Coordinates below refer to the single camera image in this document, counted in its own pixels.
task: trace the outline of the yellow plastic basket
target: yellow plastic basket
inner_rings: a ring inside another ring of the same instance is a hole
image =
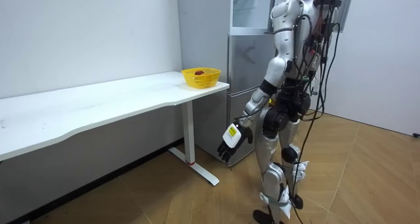
[[[204,74],[196,76],[195,73],[198,70],[202,70]],[[196,89],[204,89],[206,87],[215,86],[221,71],[213,68],[194,68],[183,70],[182,74],[186,84],[190,87],[195,87]]]

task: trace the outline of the red fruit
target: red fruit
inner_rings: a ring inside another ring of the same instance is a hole
[[[199,75],[202,75],[202,74],[204,74],[204,71],[202,71],[202,70],[197,70],[196,73],[195,73],[196,76],[199,76]]]

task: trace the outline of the yellow label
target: yellow label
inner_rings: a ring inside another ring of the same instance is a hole
[[[230,136],[235,136],[236,135],[236,130],[235,130],[235,128],[233,128],[233,127],[231,127],[230,129],[229,129],[229,134],[230,134]]]

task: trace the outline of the humanoid robot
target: humanoid robot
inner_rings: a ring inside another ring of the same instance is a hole
[[[320,65],[326,67],[340,4],[340,0],[286,0],[272,9],[276,56],[243,116],[228,127],[218,147],[219,156],[228,162],[245,139],[255,140],[262,177],[260,198],[269,209],[269,213],[254,211],[260,224],[280,224],[282,212],[290,218],[292,206],[303,208],[295,183],[305,178],[308,162],[300,162],[301,151],[292,141],[310,107],[307,89]],[[267,107],[273,96],[274,106]],[[255,138],[252,123],[257,123]],[[279,140],[282,164],[272,159]]]

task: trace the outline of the desk top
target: desk top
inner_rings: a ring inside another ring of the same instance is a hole
[[[179,72],[122,79],[0,100],[0,161],[76,133],[229,88],[187,86]]]

